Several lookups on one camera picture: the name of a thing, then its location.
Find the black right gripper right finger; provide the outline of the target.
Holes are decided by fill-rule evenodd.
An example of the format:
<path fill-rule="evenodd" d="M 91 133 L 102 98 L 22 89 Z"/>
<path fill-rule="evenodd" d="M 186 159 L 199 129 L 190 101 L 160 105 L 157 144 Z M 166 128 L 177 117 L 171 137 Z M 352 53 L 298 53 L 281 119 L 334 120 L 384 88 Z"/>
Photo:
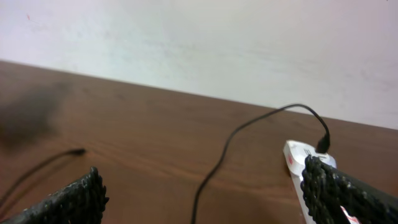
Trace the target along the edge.
<path fill-rule="evenodd" d="M 397 224 L 397 198 L 322 162 L 305 158 L 300 188 L 308 214 L 315 223 Z"/>

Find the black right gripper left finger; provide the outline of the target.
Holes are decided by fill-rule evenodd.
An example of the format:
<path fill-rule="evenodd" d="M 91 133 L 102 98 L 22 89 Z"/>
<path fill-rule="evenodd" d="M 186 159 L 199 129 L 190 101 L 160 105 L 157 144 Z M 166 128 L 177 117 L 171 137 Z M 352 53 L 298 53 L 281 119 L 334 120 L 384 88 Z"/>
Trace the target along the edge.
<path fill-rule="evenodd" d="M 109 197 L 96 167 L 1 224 L 101 224 Z"/>

